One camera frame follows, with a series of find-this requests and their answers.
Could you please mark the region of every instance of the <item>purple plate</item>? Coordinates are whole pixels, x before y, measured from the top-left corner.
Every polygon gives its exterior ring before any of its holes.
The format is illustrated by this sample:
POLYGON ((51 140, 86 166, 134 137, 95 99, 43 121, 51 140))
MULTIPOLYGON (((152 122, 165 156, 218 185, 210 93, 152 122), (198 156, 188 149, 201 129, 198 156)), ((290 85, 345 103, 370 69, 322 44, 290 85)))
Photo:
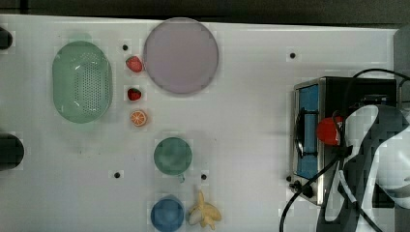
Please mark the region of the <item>purple plate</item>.
POLYGON ((175 17, 157 26, 144 47, 144 67, 169 92, 188 94, 204 89, 218 67, 218 45, 201 23, 175 17))

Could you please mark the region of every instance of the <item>white table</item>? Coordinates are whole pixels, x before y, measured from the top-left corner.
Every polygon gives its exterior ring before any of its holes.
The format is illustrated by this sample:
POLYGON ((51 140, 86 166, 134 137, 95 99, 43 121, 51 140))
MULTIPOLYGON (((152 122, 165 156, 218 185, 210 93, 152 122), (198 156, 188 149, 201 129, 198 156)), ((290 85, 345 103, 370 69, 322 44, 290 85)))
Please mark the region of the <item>white table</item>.
MULTIPOLYGON (((278 231, 291 196, 284 179, 293 86, 393 67, 395 30, 204 23, 219 44, 220 66, 208 88, 179 98, 125 66, 159 21, 0 15, 0 23, 15 35, 14 46, 0 54, 0 130, 15 132, 27 151, 21 166, 0 173, 3 232, 154 231, 148 216, 163 194, 173 193, 188 209, 197 189, 220 209, 218 231, 278 231), (57 113, 51 85, 54 56, 77 33, 88 33, 104 51, 114 86, 111 107, 82 126, 57 113), (129 103, 125 90, 134 85, 145 97, 129 103), (143 129, 129 121, 136 108, 150 115, 143 129), (156 144, 170 135, 193 150, 182 185, 153 161, 156 144), (115 171, 123 178, 112 178, 115 171)), ((294 209, 286 231, 315 231, 318 208, 300 199, 294 209)), ((394 220, 381 219, 393 231, 394 220)), ((210 228, 185 223, 180 231, 210 228)))

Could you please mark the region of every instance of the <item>red strawberry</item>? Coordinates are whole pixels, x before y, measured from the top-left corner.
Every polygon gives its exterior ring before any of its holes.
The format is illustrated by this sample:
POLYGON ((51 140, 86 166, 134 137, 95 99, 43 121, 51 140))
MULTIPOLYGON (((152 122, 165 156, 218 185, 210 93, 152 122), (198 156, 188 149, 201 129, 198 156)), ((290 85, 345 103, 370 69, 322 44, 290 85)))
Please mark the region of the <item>red strawberry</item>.
POLYGON ((134 73, 139 73, 143 69, 142 62, 136 56, 132 56, 132 57, 128 58, 127 61, 126 61, 126 65, 134 73))
POLYGON ((141 98, 141 96, 142 96, 141 91, 135 88, 131 88, 128 91, 128 97, 130 101, 137 101, 141 98))

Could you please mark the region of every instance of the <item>orange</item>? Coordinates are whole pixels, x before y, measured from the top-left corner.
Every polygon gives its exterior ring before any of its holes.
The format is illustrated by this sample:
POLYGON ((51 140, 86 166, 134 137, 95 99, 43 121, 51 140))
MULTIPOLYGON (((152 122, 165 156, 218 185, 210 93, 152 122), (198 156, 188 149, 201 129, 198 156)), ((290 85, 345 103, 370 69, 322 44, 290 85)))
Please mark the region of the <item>orange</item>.
POLYGON ((131 121, 136 127, 144 126, 147 122, 147 115, 144 111, 138 109, 131 114, 131 121))

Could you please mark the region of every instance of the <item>blue bowl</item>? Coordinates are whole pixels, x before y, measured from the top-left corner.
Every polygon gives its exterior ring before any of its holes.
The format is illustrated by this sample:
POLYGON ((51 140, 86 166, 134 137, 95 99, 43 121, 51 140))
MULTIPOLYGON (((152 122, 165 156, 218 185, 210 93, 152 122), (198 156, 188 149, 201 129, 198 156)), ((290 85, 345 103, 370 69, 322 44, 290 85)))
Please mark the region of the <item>blue bowl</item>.
POLYGON ((161 232, 173 232, 184 221, 184 207, 178 199, 163 198, 151 211, 151 221, 161 232))

